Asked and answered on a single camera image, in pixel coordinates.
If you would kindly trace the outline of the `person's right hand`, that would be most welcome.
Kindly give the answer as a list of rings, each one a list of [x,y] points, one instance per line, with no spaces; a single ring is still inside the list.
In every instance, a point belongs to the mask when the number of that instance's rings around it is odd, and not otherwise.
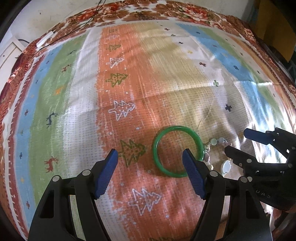
[[[272,232],[282,231],[289,224],[293,214],[272,208],[270,211],[269,226]]]

